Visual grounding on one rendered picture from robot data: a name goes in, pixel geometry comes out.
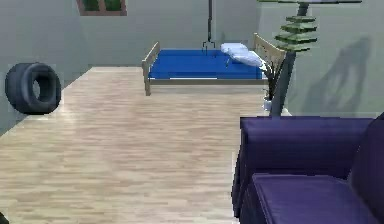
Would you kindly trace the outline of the purple sofa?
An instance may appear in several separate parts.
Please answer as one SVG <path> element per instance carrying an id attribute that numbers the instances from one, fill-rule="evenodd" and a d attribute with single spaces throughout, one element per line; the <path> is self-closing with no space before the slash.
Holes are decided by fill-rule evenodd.
<path id="1" fill-rule="evenodd" d="M 243 117 L 240 132 L 240 224 L 384 224 L 384 113 Z"/>

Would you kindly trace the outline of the wooden bed with blue mattress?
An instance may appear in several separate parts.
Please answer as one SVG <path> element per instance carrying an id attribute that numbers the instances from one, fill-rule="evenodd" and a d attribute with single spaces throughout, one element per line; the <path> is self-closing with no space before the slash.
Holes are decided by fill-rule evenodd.
<path id="1" fill-rule="evenodd" d="M 286 52 L 257 33 L 253 49 L 266 63 L 282 64 Z M 155 85 L 268 85 L 263 70 L 233 60 L 220 49 L 162 49 L 157 41 L 141 62 L 144 91 Z"/>

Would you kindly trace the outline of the white pillow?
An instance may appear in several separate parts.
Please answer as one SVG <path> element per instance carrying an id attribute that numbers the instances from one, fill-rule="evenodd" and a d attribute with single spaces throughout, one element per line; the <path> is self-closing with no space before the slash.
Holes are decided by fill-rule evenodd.
<path id="1" fill-rule="evenodd" d="M 249 49 L 242 43 L 223 43 L 220 46 L 220 50 L 228 55 L 237 55 L 249 51 Z"/>
<path id="2" fill-rule="evenodd" d="M 254 51 L 238 51 L 238 52 L 232 52 L 230 54 L 230 57 L 238 62 L 241 62 L 243 64 L 258 67 L 261 70 L 266 70 L 266 62 L 257 55 Z"/>

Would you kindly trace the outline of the dark house plant in white pot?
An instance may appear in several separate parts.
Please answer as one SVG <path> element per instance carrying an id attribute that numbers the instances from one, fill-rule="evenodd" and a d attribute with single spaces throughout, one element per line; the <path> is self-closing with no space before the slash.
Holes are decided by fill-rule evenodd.
<path id="1" fill-rule="evenodd" d="M 281 70 L 282 70 L 281 66 L 275 65 L 273 62 L 265 64 L 265 69 L 263 70 L 263 72 L 267 78 L 267 83 L 268 83 L 268 89 L 266 90 L 266 95 L 264 97 L 264 105 L 263 105 L 263 108 L 265 111 L 270 111 L 272 109 L 272 100 L 275 95 Z"/>

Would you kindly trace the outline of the black pole stand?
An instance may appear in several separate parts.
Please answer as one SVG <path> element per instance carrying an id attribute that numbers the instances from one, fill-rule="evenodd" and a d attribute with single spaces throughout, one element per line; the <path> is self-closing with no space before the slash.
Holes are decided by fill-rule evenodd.
<path id="1" fill-rule="evenodd" d="M 213 21 L 213 0 L 208 0 L 208 18 L 207 18 L 207 39 L 202 42 L 202 51 L 208 54 L 208 45 L 212 44 L 216 48 L 215 41 L 212 40 L 212 21 Z"/>

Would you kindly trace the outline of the black rubber tyre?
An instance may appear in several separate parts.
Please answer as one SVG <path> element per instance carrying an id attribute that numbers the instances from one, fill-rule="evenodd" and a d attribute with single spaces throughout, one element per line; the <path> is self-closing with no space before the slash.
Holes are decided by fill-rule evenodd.
<path id="1" fill-rule="evenodd" d="M 44 63 L 18 63 L 7 73 L 5 94 L 15 110 L 27 115 L 53 112 L 61 101 L 61 83 Z"/>

